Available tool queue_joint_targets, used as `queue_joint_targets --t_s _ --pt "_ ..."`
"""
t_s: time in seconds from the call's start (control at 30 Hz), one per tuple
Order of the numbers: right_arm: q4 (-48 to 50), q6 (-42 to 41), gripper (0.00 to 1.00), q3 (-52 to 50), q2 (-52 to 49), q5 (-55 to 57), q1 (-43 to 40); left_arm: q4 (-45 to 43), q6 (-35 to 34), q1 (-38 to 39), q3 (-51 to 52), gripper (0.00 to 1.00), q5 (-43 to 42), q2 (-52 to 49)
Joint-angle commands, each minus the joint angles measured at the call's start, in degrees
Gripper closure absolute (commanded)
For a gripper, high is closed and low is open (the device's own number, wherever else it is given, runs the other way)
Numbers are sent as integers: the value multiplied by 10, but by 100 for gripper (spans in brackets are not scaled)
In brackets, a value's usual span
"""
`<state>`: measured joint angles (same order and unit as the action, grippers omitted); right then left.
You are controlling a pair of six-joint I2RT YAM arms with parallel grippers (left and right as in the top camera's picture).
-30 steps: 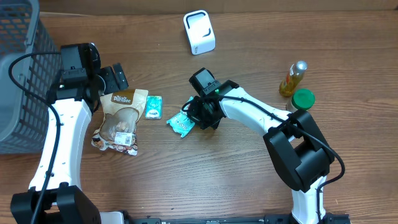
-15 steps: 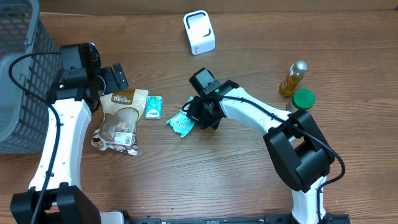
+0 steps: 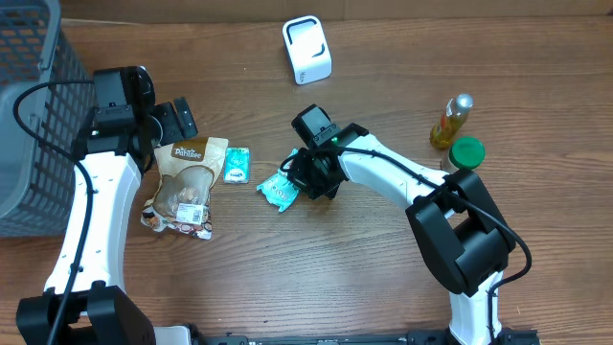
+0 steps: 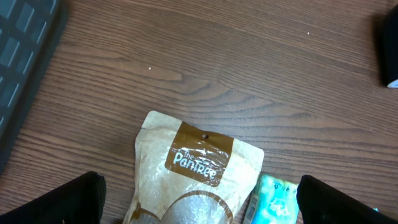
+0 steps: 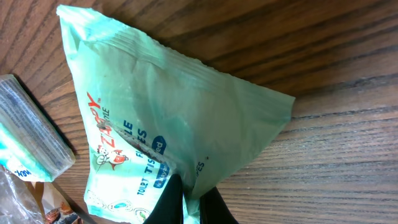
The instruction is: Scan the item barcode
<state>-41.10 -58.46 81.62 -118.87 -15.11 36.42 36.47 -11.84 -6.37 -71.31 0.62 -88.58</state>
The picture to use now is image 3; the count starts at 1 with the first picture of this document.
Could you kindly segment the teal white box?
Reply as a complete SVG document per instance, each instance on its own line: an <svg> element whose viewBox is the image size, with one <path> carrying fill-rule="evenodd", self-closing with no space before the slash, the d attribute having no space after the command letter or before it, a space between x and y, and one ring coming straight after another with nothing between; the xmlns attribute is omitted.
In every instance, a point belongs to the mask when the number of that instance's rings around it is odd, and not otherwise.
<svg viewBox="0 0 613 345"><path fill-rule="evenodd" d="M293 149L278 168L277 172L264 180L256 188L257 191L265 196L268 203L279 208L280 213L283 213L293 204L300 192L300 190L287 178L287 171L291 167L293 157L297 153L298 151Z"/></svg>

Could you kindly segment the teal tissue packet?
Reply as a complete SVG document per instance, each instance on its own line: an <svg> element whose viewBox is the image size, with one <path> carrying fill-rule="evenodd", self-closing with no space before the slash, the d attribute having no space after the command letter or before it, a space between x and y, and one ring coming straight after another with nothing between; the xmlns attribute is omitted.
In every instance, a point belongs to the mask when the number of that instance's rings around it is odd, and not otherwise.
<svg viewBox="0 0 613 345"><path fill-rule="evenodd" d="M251 152L248 148L228 148L223 180L229 184L246 184L250 178Z"/></svg>

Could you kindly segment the white packet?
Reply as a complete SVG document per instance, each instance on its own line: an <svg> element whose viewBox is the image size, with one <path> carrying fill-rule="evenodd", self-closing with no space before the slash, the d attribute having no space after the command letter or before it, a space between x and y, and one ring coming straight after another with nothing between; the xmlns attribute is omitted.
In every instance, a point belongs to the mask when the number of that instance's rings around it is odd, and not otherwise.
<svg viewBox="0 0 613 345"><path fill-rule="evenodd" d="M228 145L225 138L201 137L156 148L159 187L146 201L141 223L155 232L170 229L209 240L213 234L211 190L221 174Z"/></svg>

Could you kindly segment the green lid jar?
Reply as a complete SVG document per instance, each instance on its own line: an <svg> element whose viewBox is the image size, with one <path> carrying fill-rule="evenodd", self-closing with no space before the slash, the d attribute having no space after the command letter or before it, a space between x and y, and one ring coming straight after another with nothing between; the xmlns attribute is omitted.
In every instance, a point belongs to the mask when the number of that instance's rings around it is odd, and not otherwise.
<svg viewBox="0 0 613 345"><path fill-rule="evenodd" d="M448 173L460 169L474 170L483 163L486 155L485 146L480 140L474 137L462 137L444 153L441 169Z"/></svg>

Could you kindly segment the yellow oil bottle silver cap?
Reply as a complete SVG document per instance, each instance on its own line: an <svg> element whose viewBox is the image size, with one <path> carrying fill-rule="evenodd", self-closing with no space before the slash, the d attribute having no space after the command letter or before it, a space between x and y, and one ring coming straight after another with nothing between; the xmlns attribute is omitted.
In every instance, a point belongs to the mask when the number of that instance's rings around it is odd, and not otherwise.
<svg viewBox="0 0 613 345"><path fill-rule="evenodd" d="M474 100L467 93L449 100L444 114L430 131L430 144L435 149L445 150L452 144L455 134L466 122L473 105Z"/></svg>

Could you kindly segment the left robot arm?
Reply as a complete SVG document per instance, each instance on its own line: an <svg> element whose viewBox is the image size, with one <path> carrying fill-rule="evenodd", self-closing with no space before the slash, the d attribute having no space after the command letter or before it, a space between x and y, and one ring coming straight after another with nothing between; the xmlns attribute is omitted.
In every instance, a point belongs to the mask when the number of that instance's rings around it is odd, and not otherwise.
<svg viewBox="0 0 613 345"><path fill-rule="evenodd" d="M74 165L74 198L60 255L43 292L20 300L28 344L199 344L195 326L155 327L125 292L128 218L155 147L193 138L187 101L158 104L143 66L94 72L96 104L70 149L19 126Z"/></svg>

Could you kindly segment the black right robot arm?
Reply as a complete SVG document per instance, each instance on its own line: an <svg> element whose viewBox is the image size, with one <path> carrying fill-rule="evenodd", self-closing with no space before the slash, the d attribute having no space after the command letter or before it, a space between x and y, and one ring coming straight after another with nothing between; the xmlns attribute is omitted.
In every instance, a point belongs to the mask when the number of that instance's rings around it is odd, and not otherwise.
<svg viewBox="0 0 613 345"><path fill-rule="evenodd" d="M394 202L427 268L449 292L449 343L505 343L497 290L516 241L480 177L417 164L362 126L338 126L316 104L291 125L305 145L282 164L289 181L311 199L334 198L350 181Z"/></svg>

